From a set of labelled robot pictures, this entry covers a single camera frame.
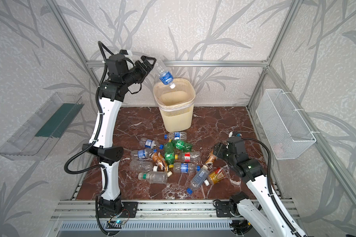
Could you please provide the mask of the yellow red tea bottle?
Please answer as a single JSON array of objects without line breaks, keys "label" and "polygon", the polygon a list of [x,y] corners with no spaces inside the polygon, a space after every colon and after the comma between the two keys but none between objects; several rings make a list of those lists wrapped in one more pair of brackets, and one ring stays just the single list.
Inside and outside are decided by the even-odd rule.
[{"label": "yellow red tea bottle", "polygon": [[207,179],[204,181],[204,184],[206,186],[215,185],[225,178],[226,178],[225,168],[219,167],[216,170],[214,170],[211,174],[209,174]]}]

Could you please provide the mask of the clear bottle blue cap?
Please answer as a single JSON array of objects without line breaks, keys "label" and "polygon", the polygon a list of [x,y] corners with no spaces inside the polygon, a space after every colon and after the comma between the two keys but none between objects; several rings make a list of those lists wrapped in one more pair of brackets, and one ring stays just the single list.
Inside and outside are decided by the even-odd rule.
[{"label": "clear bottle blue cap", "polygon": [[190,182],[189,187],[187,188],[187,193],[191,195],[194,191],[198,190],[203,183],[208,183],[206,181],[208,175],[210,174],[209,168],[206,165],[203,165],[197,174],[193,177]]}]

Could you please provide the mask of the clear bottle green label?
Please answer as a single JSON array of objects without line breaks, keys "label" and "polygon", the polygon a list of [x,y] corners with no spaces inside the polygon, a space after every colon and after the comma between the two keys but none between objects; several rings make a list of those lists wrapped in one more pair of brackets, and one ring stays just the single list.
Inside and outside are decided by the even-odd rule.
[{"label": "clear bottle green label", "polygon": [[148,173],[139,173],[138,179],[139,180],[146,180],[150,184],[166,184],[168,178],[172,176],[172,172],[159,172],[159,171],[151,171]]}]

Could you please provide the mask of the large clear bottle white cap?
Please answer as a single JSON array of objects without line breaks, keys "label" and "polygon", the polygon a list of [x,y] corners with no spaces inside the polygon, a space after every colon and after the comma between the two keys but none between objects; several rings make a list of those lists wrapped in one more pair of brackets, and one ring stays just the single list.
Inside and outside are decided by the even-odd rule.
[{"label": "large clear bottle white cap", "polygon": [[132,160],[130,162],[130,170],[136,172],[149,173],[152,171],[157,171],[158,167],[155,166],[152,162]]}]

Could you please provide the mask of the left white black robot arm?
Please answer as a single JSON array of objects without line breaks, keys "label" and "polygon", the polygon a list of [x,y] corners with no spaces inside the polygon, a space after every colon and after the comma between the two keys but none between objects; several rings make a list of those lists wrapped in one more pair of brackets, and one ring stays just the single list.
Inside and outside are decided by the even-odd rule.
[{"label": "left white black robot arm", "polygon": [[[96,197],[96,216],[102,213],[106,217],[113,217],[119,216],[124,209],[118,181],[118,167],[124,149],[113,144],[116,119],[125,95],[130,92],[129,87],[141,85],[157,60],[143,55],[140,60],[132,61],[130,52],[121,50],[115,54],[101,41],[98,42],[98,47],[103,57],[104,70],[95,95],[98,108],[95,128],[89,142],[65,163],[64,171],[68,174],[81,174],[99,168],[102,174],[102,191]],[[97,157],[98,164],[82,170],[71,170],[69,165],[84,153]]]}]

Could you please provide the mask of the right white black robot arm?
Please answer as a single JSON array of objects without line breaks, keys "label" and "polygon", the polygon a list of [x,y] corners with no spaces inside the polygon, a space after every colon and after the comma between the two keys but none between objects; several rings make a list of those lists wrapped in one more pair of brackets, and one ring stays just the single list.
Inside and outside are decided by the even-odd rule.
[{"label": "right white black robot arm", "polygon": [[252,139],[268,154],[268,165],[264,170],[259,161],[248,157],[245,141],[246,138],[241,136],[232,136],[225,144],[217,143],[213,149],[213,154],[225,161],[243,180],[262,208],[256,208],[244,193],[240,193],[230,198],[231,214],[245,218],[262,237],[305,237],[305,231],[293,219],[272,187],[272,154],[269,148],[263,142]]}]

